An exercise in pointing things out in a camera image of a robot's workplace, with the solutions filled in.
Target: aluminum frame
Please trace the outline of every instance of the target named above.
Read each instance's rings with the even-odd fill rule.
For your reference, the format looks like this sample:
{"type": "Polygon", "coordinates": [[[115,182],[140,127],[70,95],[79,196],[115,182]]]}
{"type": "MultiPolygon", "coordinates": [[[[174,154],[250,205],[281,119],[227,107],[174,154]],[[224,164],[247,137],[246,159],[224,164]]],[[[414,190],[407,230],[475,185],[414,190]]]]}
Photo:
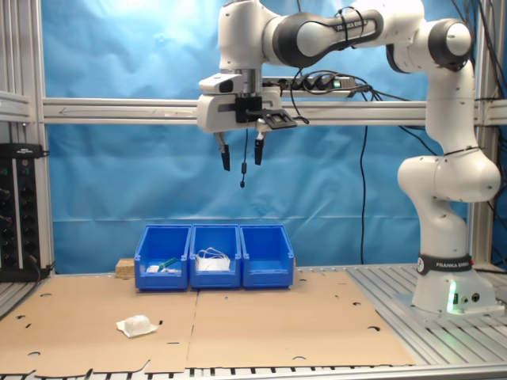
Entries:
{"type": "MultiPolygon", "coordinates": [[[[0,0],[0,30],[0,139],[40,144],[47,150],[40,0],[0,0]]],[[[54,261],[48,158],[35,160],[35,174],[40,266],[45,268],[54,261]]],[[[17,234],[21,236],[19,223],[17,234]]],[[[18,256],[21,263],[19,245],[18,256]]]]}
{"type": "MultiPolygon", "coordinates": [[[[197,101],[47,97],[43,104],[46,124],[196,124],[197,101]]],[[[290,101],[282,106],[297,115],[290,101]]],[[[297,106],[313,123],[308,127],[425,124],[425,101],[299,101],[297,106]]],[[[476,124],[482,123],[478,109],[479,102],[476,124]]]]}
{"type": "MultiPolygon", "coordinates": [[[[507,13],[507,4],[505,0],[481,0],[481,3],[486,19],[488,20],[490,34],[493,35],[494,32],[496,35],[496,45],[494,47],[501,65],[504,56],[505,15],[507,13]]],[[[497,85],[494,78],[494,63],[490,58],[486,45],[484,25],[481,17],[478,17],[477,28],[478,45],[475,91],[478,98],[484,99],[495,97],[497,85]]],[[[498,128],[494,126],[499,125],[502,120],[505,122],[505,117],[501,117],[501,111],[500,115],[497,114],[498,109],[504,109],[505,111],[505,106],[501,106],[504,104],[505,101],[495,101],[493,103],[480,101],[478,105],[480,117],[479,123],[477,124],[477,141],[479,146],[484,148],[484,154],[493,162],[496,162],[498,155],[498,128]]],[[[490,263],[491,247],[493,244],[494,214],[488,203],[470,203],[468,207],[467,223],[469,253],[477,263],[490,263]]]]}

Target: white crumpled object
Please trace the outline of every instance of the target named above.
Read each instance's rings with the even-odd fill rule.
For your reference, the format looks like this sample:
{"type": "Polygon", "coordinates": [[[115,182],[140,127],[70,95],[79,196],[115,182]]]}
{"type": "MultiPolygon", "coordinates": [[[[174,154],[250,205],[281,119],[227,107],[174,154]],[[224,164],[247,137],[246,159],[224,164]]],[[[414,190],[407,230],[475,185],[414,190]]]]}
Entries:
{"type": "Polygon", "coordinates": [[[158,329],[158,326],[152,325],[148,317],[145,315],[135,315],[134,317],[127,318],[124,321],[119,321],[116,323],[116,327],[123,331],[129,338],[152,333],[158,329]]]}

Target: cardboard surface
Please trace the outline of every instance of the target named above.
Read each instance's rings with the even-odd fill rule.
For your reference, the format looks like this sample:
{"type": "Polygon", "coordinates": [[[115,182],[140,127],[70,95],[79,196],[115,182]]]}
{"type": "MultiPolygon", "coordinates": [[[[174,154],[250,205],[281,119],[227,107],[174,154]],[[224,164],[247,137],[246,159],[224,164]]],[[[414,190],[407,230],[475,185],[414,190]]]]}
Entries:
{"type": "Polygon", "coordinates": [[[286,291],[201,291],[187,367],[413,363],[353,280],[337,272],[298,274],[286,291]]]}
{"type": "Polygon", "coordinates": [[[183,371],[196,297],[137,293],[133,279],[54,278],[0,323],[0,374],[134,372],[148,360],[148,372],[183,371]],[[131,339],[116,329],[118,321],[138,314],[162,325],[131,339]]]}
{"type": "Polygon", "coordinates": [[[136,372],[148,360],[147,373],[414,363],[341,272],[298,274],[285,291],[199,295],[137,293],[133,279],[56,277],[0,321],[0,374],[136,372]],[[131,339],[116,329],[138,314],[162,324],[131,339]]]}

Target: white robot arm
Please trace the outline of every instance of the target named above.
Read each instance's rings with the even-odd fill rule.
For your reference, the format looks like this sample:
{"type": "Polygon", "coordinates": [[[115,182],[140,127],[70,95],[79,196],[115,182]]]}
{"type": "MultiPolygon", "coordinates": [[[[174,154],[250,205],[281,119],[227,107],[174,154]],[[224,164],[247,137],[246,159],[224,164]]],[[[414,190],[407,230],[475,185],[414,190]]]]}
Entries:
{"type": "Polygon", "coordinates": [[[421,220],[413,304],[435,315],[500,312],[492,286],[472,269],[466,224],[448,204],[490,200],[500,186],[475,138],[471,35],[463,22],[427,22],[421,0],[358,0],[331,18],[279,16],[258,0],[230,2],[219,17],[220,73],[200,82],[197,123],[215,133],[227,169],[225,131],[296,126],[277,89],[262,88],[264,63],[304,68],[331,51],[379,45],[393,70],[427,74],[426,131],[444,150],[443,157],[405,160],[398,171],[421,220]]]}

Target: plastic bin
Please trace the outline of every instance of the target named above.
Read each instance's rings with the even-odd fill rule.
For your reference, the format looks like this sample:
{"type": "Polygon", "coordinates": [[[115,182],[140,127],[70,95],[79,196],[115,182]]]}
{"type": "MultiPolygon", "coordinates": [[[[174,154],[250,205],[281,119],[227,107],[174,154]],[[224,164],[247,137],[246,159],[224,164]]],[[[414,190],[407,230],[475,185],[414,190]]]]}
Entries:
{"type": "Polygon", "coordinates": [[[146,226],[135,251],[135,287],[141,291],[186,289],[189,285],[187,259],[191,233],[192,226],[146,226]],[[173,257],[177,261],[167,268],[177,272],[146,272],[151,265],[159,265],[173,257]]]}
{"type": "Polygon", "coordinates": [[[290,287],[294,252],[284,226],[241,226],[243,286],[290,287]]]}
{"type": "Polygon", "coordinates": [[[241,286],[241,245],[237,225],[194,225],[190,243],[190,287],[235,288],[241,286]],[[197,271],[196,255],[202,249],[214,248],[231,260],[228,271],[197,271]]]}

